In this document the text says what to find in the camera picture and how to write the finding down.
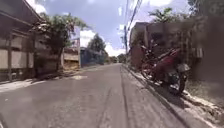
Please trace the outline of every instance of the blue sky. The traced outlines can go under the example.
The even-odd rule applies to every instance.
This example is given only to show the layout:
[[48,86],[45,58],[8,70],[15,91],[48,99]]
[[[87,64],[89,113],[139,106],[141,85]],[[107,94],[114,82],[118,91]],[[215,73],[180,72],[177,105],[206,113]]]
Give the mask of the blue sky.
[[[95,33],[105,40],[106,50],[110,56],[124,52],[121,42],[122,26],[125,23],[125,7],[127,0],[27,0],[39,13],[46,12],[49,15],[71,13],[83,19],[92,30],[81,32],[81,45],[86,46]],[[130,19],[137,0],[129,0]],[[135,16],[134,22],[149,22],[148,11],[174,8],[175,12],[187,12],[189,7],[187,0],[143,0],[142,5]]]

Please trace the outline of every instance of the sidewalk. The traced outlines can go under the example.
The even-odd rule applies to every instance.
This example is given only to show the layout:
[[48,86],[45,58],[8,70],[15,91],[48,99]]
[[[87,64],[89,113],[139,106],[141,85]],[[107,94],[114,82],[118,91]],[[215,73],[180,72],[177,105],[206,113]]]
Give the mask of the sidewalk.
[[89,69],[93,69],[93,68],[97,68],[97,67],[99,67],[99,65],[84,67],[84,68],[77,69],[77,70],[67,70],[67,71],[63,71],[62,73],[47,74],[38,79],[36,79],[36,78],[27,79],[27,80],[15,81],[15,82],[11,82],[11,83],[5,82],[3,84],[0,84],[0,93],[16,90],[19,88],[28,87],[31,85],[40,84],[40,83],[46,82],[47,80],[50,80],[50,79],[61,79],[64,77],[70,77],[77,73],[81,73],[83,71],[87,71]]

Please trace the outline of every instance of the red motorcycle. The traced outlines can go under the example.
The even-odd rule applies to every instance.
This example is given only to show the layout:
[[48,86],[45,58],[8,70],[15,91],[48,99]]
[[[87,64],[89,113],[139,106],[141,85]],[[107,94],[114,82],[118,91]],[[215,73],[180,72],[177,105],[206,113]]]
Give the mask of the red motorcycle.
[[143,77],[153,82],[162,82],[161,85],[167,85],[172,94],[180,95],[185,88],[186,72],[190,70],[183,62],[181,50],[174,48],[155,57],[151,50],[144,46],[142,49],[145,53],[141,67]]

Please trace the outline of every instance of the street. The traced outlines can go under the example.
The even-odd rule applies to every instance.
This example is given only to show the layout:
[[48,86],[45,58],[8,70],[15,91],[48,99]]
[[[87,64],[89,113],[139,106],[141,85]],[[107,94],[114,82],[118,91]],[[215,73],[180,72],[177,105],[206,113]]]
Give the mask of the street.
[[177,111],[142,89],[121,64],[0,93],[4,128],[209,128]]

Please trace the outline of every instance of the green tree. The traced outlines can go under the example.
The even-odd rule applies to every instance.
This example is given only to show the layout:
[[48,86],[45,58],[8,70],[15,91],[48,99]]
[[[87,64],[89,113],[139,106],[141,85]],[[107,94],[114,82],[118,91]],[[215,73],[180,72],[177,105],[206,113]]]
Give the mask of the green tree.
[[117,56],[119,63],[125,63],[126,61],[126,56],[125,54],[120,54]]
[[34,25],[32,32],[35,35],[43,37],[41,43],[51,48],[52,54],[56,54],[58,57],[57,71],[59,69],[60,57],[63,48],[70,42],[71,35],[75,35],[74,26],[79,26],[81,29],[89,27],[83,20],[68,15],[55,15],[48,16],[45,13],[41,13],[43,21]]
[[88,48],[96,52],[105,51],[105,47],[105,42],[98,34],[96,34],[88,44]]
[[117,63],[117,57],[115,57],[115,56],[111,56],[111,57],[110,57],[110,62],[111,62],[111,63]]
[[188,0],[191,6],[190,10],[193,15],[223,15],[224,1],[223,0]]
[[149,12],[149,16],[154,16],[155,19],[153,20],[154,22],[159,22],[159,23],[165,23],[172,21],[172,8],[165,8],[163,11],[160,11],[159,9],[156,9],[153,12]]

